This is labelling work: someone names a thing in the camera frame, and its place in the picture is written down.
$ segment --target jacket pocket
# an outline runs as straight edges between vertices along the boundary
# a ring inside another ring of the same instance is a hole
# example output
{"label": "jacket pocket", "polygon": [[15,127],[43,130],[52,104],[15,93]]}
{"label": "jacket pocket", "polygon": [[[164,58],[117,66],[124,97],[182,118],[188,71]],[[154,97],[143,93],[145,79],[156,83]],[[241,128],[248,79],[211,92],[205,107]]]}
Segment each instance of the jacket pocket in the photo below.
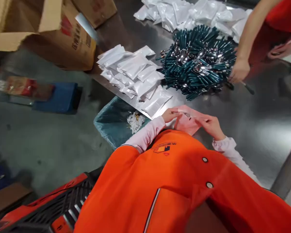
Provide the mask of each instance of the jacket pocket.
{"label": "jacket pocket", "polygon": [[154,197],[144,233],[183,232],[187,222],[190,199],[159,188]]}

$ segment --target pink bag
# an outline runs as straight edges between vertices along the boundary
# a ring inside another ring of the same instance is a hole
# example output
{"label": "pink bag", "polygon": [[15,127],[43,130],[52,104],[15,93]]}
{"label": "pink bag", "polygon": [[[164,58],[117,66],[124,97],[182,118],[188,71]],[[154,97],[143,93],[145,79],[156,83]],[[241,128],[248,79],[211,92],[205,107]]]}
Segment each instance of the pink bag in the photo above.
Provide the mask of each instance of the pink bag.
{"label": "pink bag", "polygon": [[181,113],[181,115],[177,118],[174,126],[175,130],[186,132],[192,136],[201,127],[201,124],[195,119],[203,118],[205,121],[208,120],[207,115],[202,114],[192,108],[189,108],[186,105],[181,105],[176,108],[178,109],[178,112]]}

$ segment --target hand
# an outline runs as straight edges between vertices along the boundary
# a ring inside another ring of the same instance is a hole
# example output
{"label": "hand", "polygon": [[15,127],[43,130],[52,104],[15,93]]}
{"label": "hand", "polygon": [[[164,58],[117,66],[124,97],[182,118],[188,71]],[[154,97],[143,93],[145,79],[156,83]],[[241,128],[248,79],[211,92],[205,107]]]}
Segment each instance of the hand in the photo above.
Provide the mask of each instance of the hand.
{"label": "hand", "polygon": [[174,118],[176,118],[178,116],[180,116],[180,113],[178,113],[178,109],[177,108],[169,108],[162,115],[165,123],[171,122],[172,119],[174,119]]}
{"label": "hand", "polygon": [[219,124],[218,118],[207,115],[207,121],[203,118],[196,119],[207,133],[213,136],[214,140],[221,141],[226,138]]}
{"label": "hand", "polygon": [[246,59],[237,58],[229,77],[231,83],[239,83],[247,77],[250,71],[249,62]]}
{"label": "hand", "polygon": [[291,43],[275,46],[269,53],[270,59],[283,58],[291,54]]}

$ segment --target jacket button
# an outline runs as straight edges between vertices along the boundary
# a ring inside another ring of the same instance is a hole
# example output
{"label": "jacket button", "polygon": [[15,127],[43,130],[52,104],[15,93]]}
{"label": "jacket button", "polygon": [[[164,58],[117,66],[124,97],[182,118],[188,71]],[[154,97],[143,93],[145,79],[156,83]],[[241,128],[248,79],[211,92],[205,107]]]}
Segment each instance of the jacket button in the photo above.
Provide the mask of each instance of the jacket button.
{"label": "jacket button", "polygon": [[213,188],[213,185],[212,185],[212,183],[210,183],[210,182],[207,182],[207,183],[206,183],[206,186],[207,186],[207,188]]}

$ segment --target pink sleeve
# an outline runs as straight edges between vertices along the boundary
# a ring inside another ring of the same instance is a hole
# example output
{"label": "pink sleeve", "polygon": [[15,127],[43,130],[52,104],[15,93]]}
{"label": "pink sleeve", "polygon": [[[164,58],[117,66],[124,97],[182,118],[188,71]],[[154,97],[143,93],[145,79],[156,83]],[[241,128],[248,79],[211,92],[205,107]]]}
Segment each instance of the pink sleeve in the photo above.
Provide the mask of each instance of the pink sleeve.
{"label": "pink sleeve", "polygon": [[146,151],[153,139],[166,127],[162,116],[154,118],[145,127],[135,133],[123,145],[131,145],[135,147],[139,153]]}
{"label": "pink sleeve", "polygon": [[226,137],[225,139],[221,141],[213,140],[212,146],[216,151],[222,152],[223,155],[226,158],[228,158],[232,163],[234,163],[240,170],[242,170],[249,177],[251,177],[255,182],[261,185],[258,178],[253,173],[253,171],[251,171],[251,169],[246,164],[246,162],[243,161],[243,158],[238,153],[238,151],[235,150],[236,142],[234,141],[233,138]]}

